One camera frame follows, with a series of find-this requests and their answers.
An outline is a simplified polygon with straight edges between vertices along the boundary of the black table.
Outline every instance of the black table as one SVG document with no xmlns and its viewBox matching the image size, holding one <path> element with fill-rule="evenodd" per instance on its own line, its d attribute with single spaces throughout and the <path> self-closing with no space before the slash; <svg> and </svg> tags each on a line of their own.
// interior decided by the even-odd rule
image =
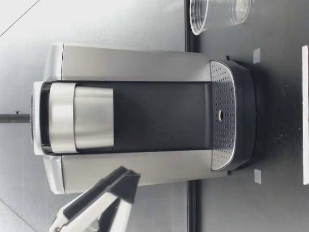
<svg viewBox="0 0 309 232">
<path fill-rule="evenodd" d="M 243 25 L 210 29 L 187 50 L 229 56 L 253 76 L 257 135 L 253 160 L 197 189 L 197 231 L 309 231 L 309 186 L 302 185 L 302 46 L 308 0 L 255 0 Z M 253 50 L 261 62 L 253 64 Z M 262 184 L 254 182 L 262 171 Z"/>
</svg>

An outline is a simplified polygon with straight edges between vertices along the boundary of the drip tray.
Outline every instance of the drip tray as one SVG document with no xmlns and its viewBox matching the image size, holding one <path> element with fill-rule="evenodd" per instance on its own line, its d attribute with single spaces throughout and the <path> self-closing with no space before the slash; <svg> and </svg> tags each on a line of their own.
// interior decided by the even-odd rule
<svg viewBox="0 0 309 232">
<path fill-rule="evenodd" d="M 255 95 L 250 72 L 232 61 L 211 61 L 213 171 L 249 161 L 255 141 Z"/>
</svg>

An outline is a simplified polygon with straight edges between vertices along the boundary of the white tape marker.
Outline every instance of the white tape marker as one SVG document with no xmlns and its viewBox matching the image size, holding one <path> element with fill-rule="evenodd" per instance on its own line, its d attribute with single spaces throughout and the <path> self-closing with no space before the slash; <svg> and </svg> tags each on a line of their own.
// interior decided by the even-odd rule
<svg viewBox="0 0 309 232">
<path fill-rule="evenodd" d="M 303 46 L 303 174 L 304 185 L 309 184 L 309 99 L 308 46 Z"/>
<path fill-rule="evenodd" d="M 253 51 L 253 64 L 261 62 L 261 48 L 255 49 Z"/>
<path fill-rule="evenodd" d="M 254 170 L 254 182 L 257 184 L 262 184 L 262 172 L 261 170 Z"/>
</svg>

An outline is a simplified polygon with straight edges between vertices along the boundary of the coffee machine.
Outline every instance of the coffee machine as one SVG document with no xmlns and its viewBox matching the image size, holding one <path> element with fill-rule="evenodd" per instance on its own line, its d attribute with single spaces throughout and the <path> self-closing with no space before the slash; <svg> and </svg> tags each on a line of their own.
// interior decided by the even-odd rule
<svg viewBox="0 0 309 232">
<path fill-rule="evenodd" d="M 255 142 L 250 72 L 205 54 L 59 43 L 32 94 L 34 153 L 56 194 L 119 166 L 140 185 L 221 177 Z"/>
</svg>

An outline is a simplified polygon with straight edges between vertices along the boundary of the plastic cup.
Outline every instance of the plastic cup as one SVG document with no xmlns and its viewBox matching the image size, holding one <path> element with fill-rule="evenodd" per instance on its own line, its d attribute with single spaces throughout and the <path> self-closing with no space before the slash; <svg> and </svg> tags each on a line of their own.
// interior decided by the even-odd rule
<svg viewBox="0 0 309 232">
<path fill-rule="evenodd" d="M 250 8 L 251 0 L 190 0 L 192 32 L 244 23 Z"/>
</svg>

